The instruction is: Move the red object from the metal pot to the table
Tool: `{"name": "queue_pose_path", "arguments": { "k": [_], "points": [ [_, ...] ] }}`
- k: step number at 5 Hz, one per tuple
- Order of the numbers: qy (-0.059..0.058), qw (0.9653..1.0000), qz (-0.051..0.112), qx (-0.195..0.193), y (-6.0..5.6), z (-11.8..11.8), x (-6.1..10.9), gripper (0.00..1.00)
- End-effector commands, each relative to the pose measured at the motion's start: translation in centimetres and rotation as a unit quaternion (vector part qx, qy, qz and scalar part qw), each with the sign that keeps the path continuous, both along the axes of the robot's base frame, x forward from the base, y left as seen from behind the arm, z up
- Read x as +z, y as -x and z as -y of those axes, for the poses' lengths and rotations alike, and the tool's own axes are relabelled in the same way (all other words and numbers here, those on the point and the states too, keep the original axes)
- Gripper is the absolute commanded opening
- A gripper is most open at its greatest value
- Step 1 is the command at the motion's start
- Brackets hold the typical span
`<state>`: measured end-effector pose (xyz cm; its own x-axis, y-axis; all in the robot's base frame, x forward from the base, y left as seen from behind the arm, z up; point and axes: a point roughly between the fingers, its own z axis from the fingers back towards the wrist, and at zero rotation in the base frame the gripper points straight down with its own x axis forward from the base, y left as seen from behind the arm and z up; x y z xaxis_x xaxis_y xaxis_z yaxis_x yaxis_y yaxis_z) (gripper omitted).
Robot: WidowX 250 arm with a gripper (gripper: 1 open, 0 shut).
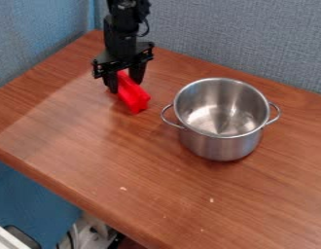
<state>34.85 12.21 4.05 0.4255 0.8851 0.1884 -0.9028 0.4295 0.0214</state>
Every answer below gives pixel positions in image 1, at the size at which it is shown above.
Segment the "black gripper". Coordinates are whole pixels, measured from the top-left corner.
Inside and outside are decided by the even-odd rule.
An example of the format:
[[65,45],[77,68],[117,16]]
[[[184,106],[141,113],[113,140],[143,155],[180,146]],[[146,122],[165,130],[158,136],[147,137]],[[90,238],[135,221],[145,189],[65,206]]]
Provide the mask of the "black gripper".
[[130,78],[141,85],[147,63],[154,59],[155,43],[139,39],[137,32],[118,31],[111,16],[105,18],[105,43],[106,49],[93,60],[94,77],[103,77],[111,93],[118,93],[117,71],[129,69]]

